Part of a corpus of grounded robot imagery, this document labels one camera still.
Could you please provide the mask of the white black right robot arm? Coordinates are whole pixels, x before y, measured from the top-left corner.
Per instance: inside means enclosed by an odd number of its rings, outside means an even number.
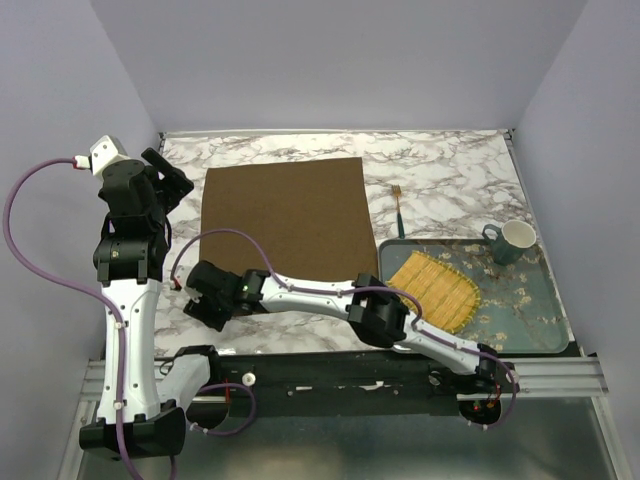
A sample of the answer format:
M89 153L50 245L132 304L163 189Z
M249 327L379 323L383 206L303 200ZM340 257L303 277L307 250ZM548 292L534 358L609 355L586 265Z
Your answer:
M320 314L347 322L369 346L402 347L440 363L450 372L456 394L496 395L498 373L512 377L495 351L429 324L413 296L383 285L370 274L351 281L320 282L287 277L271 266L238 275L200 261L174 286L189 295L184 312L217 331L243 315Z

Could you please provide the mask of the gold fork teal handle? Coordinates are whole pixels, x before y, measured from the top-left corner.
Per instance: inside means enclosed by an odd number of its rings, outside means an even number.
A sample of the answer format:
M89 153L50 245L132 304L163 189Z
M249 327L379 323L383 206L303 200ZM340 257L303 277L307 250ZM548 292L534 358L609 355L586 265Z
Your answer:
M391 191L392 191L392 195L395 199L395 205L396 205L396 223L397 223L397 230L398 230L398 238L399 239L404 239L405 238L405 229L404 229L404 222L403 222L403 217L402 217L402 213L401 213L401 205L400 205L400 199L402 196L402 191L399 185L392 185L391 186Z

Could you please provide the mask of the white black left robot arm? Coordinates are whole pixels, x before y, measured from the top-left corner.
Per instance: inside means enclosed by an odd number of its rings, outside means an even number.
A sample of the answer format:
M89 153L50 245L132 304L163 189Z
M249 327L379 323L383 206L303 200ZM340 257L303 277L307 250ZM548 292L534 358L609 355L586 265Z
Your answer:
M93 263L106 306L104 386L95 421L80 447L111 459L174 457L184 446L186 411L222 380L211 346L182 349L156 379L154 328L170 249L168 214L194 188L157 151L131 159L107 145L90 157L108 206Z

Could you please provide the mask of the brown cloth napkin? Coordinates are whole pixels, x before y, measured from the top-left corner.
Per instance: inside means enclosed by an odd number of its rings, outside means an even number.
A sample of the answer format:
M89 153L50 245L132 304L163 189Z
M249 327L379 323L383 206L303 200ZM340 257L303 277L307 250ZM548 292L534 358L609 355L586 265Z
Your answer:
M267 263L316 281L378 272L359 157L210 169L201 228L200 258L236 274Z

